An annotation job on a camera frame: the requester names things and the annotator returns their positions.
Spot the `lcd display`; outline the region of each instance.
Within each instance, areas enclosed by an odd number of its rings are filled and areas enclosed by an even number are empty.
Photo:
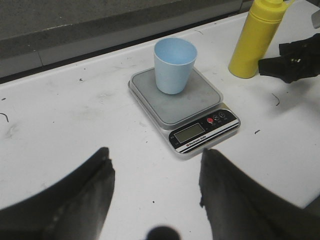
[[[177,132],[175,134],[176,139],[180,143],[183,143],[184,141],[187,141],[188,139],[191,139],[201,133],[203,133],[205,130],[200,126],[199,123],[196,123],[195,125],[192,125],[180,132]]]

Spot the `white table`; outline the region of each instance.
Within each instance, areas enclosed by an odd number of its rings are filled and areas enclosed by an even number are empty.
[[[318,8],[297,0],[266,53],[317,31]],[[195,67],[239,116],[238,133],[215,146],[263,186],[304,207],[320,193],[320,76],[286,84],[256,75],[240,79],[228,63],[246,19],[235,15],[174,34],[195,44]],[[0,85],[0,208],[30,197],[109,147],[116,170],[101,240],[142,240],[158,225],[184,240],[211,240],[199,206],[201,155],[182,161],[128,90],[153,67],[157,40]]]

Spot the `light blue cup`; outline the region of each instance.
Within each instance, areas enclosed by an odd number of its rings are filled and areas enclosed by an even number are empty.
[[[165,94],[178,94],[186,86],[197,58],[196,47],[181,38],[170,37],[154,46],[157,88]]]

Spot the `yellow bottle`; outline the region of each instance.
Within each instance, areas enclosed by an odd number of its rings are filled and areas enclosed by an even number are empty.
[[[294,2],[283,0],[254,0],[236,44],[229,71],[239,77],[253,77],[287,10]]]

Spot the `electronic scale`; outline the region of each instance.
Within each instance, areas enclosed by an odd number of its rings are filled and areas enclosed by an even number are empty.
[[[232,136],[241,124],[223,103],[223,95],[195,68],[178,94],[157,88],[154,68],[134,74],[128,86],[171,149],[182,158],[193,157]]]

